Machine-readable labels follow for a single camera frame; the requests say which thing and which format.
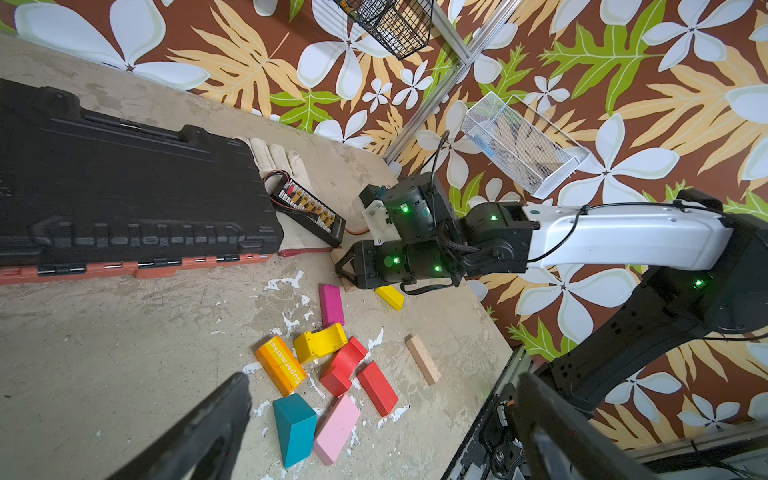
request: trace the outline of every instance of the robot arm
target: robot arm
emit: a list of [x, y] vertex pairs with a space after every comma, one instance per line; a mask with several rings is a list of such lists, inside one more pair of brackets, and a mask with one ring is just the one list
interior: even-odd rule
[[768, 223], [725, 214], [722, 203], [695, 190], [683, 190], [672, 204], [486, 203], [461, 219], [428, 174], [374, 190], [364, 203], [378, 198], [400, 239], [357, 242], [337, 263], [336, 272], [359, 288], [402, 282], [405, 291], [428, 278], [458, 286], [464, 275], [566, 263], [654, 265], [621, 310], [538, 372], [584, 412], [675, 346], [768, 324]]

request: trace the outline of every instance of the white glove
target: white glove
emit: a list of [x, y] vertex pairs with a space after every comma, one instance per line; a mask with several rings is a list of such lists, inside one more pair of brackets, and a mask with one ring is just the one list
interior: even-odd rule
[[[266, 142], [258, 137], [253, 137], [249, 140], [241, 137], [237, 138], [250, 146], [256, 166], [259, 168], [259, 175], [262, 178], [272, 170], [284, 170], [302, 187], [310, 191], [312, 190], [312, 184], [304, 167], [304, 161], [296, 151], [291, 150], [286, 155], [285, 148], [281, 145], [267, 146]], [[277, 176], [267, 180], [265, 182], [266, 192], [271, 194], [279, 181], [280, 178]]]

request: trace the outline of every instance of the teal triangular block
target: teal triangular block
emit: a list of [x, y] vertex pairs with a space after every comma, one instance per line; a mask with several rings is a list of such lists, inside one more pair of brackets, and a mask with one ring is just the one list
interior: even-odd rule
[[289, 468], [312, 455], [317, 414], [298, 393], [273, 404], [283, 465]]

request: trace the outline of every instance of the yellow block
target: yellow block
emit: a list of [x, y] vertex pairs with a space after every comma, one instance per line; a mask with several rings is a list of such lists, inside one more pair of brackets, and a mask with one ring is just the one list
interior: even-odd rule
[[393, 309], [402, 310], [402, 303], [405, 301], [405, 297], [402, 293], [392, 285], [380, 286], [377, 288], [376, 293], [379, 294]]
[[261, 366], [283, 396], [293, 393], [293, 390], [306, 378], [304, 368], [278, 335], [264, 343], [255, 353]]
[[312, 362], [321, 356], [330, 355], [345, 345], [346, 335], [341, 323], [334, 323], [317, 333], [302, 333], [293, 342], [296, 356], [299, 357], [301, 363]]

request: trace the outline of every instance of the wire mesh basket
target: wire mesh basket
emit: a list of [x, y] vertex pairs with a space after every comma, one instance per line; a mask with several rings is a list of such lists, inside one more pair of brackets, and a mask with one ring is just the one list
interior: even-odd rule
[[547, 198], [590, 153], [581, 145], [563, 150], [493, 92], [467, 111], [462, 131], [502, 172], [539, 199]]
[[334, 0], [398, 60], [429, 43], [434, 0]]

